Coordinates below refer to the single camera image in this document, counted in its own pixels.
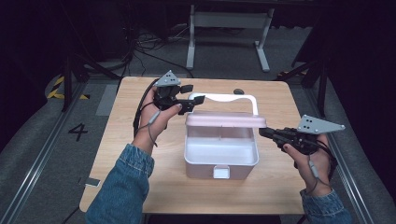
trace basket handle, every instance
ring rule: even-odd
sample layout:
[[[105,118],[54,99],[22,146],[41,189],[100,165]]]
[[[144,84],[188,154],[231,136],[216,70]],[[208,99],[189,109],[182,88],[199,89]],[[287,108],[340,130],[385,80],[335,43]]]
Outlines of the basket handle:
[[[218,102],[231,102],[231,101],[238,100],[238,99],[249,99],[253,105],[253,115],[259,115],[259,109],[257,108],[256,98],[252,95],[193,92],[192,94],[190,94],[189,100],[193,100],[197,96],[204,96],[205,98],[209,98],[213,101],[218,101]]]

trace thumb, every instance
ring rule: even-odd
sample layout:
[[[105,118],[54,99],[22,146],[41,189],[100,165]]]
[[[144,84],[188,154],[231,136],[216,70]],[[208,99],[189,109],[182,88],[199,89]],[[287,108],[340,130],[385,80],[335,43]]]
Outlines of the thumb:
[[[171,107],[169,107],[168,109],[163,111],[163,115],[167,119],[170,119],[170,118],[172,118],[174,115],[176,115],[181,110],[181,107],[182,107],[181,104],[172,105]]]
[[[286,153],[288,153],[296,162],[304,159],[304,155],[301,154],[297,149],[292,147],[291,144],[283,145],[283,149],[285,149]]]

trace yellow and black tape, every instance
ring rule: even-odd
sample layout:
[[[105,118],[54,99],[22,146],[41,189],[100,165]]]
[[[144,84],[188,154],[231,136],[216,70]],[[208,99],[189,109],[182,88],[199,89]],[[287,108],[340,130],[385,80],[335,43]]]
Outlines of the yellow and black tape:
[[[64,82],[64,75],[60,75],[58,79],[56,80],[55,84],[53,84],[52,90],[49,92],[49,95],[47,98],[57,98],[57,99],[64,99],[64,94],[57,93],[59,90],[59,87],[62,85]],[[89,100],[91,96],[89,94],[82,94],[79,99],[80,100]]]

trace wooden table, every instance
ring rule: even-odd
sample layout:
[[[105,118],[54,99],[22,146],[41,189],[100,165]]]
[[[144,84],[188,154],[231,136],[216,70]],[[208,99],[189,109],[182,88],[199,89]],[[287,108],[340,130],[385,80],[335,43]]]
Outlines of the wooden table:
[[[90,174],[106,179],[127,143],[133,140],[134,113],[151,77],[123,79]],[[284,82],[182,78],[196,92],[233,93],[242,89],[257,99],[259,114],[271,128],[296,127],[300,121],[290,89]],[[179,94],[185,99],[188,94]],[[196,110],[251,112],[251,102],[215,103],[205,100]],[[143,212],[148,214],[302,214],[299,191],[304,181],[293,161],[255,130],[260,161],[245,180],[194,179],[186,176],[184,160],[186,116],[175,116],[158,137],[155,168]],[[86,211],[100,186],[85,188],[80,209]]]

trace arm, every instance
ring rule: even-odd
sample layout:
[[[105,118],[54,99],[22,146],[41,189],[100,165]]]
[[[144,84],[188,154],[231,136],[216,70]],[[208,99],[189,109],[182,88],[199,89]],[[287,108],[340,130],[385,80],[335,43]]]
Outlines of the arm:
[[[85,216],[87,223],[140,223],[143,202],[149,193],[149,177],[154,168],[151,152],[167,121],[181,109],[174,105],[161,111],[154,122],[146,126],[159,109],[151,104],[155,89],[144,100],[140,127],[132,144],[120,154]]]
[[[325,135],[320,135],[318,140],[326,146],[328,145]],[[306,189],[303,189],[300,194],[305,214],[310,223],[352,223],[349,212],[330,186],[329,155],[322,149],[310,156],[305,156],[289,144],[285,144],[283,148],[297,163],[300,176],[305,182]],[[309,160],[315,164],[318,178],[314,177],[308,163]]]

